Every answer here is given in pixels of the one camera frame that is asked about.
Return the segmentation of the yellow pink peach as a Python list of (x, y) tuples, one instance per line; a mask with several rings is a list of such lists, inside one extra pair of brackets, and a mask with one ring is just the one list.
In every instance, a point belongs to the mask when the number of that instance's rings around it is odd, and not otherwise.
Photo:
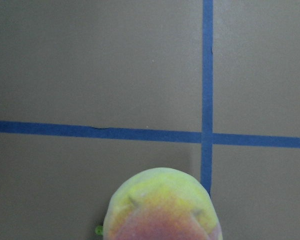
[(221, 240), (207, 190), (191, 175), (168, 167), (144, 170), (112, 195), (105, 240)]

